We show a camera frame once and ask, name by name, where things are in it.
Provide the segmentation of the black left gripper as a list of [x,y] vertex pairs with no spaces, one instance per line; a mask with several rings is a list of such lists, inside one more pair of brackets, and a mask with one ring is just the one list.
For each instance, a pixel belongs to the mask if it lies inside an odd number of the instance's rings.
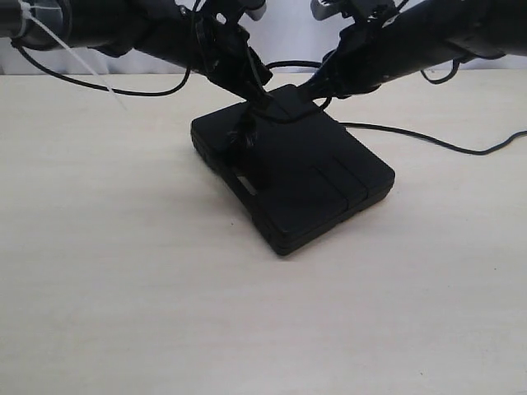
[[271,121],[274,98],[264,85],[272,73],[250,47],[249,32],[239,24],[240,7],[202,7],[197,11],[195,43],[199,71],[214,85],[247,101],[245,113]]

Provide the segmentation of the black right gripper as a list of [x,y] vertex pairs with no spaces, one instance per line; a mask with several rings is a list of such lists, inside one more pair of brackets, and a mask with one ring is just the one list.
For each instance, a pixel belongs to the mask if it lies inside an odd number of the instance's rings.
[[376,58],[388,26],[388,22],[366,21],[341,30],[338,46],[324,56],[312,80],[297,87],[301,102],[364,95],[390,81],[391,75],[378,69],[389,62]]

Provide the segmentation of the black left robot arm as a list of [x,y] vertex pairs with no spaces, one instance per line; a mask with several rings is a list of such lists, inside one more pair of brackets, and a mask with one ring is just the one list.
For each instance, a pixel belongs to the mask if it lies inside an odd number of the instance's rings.
[[3,1],[1,36],[19,51],[89,48],[119,58],[136,50],[264,109],[273,74],[239,21],[265,11],[264,1]]

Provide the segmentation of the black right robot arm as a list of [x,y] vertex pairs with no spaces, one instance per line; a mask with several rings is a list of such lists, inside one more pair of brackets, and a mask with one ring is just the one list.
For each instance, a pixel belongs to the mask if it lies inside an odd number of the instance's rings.
[[347,98],[447,62],[526,54],[524,1],[421,1],[404,12],[359,17],[300,91]]

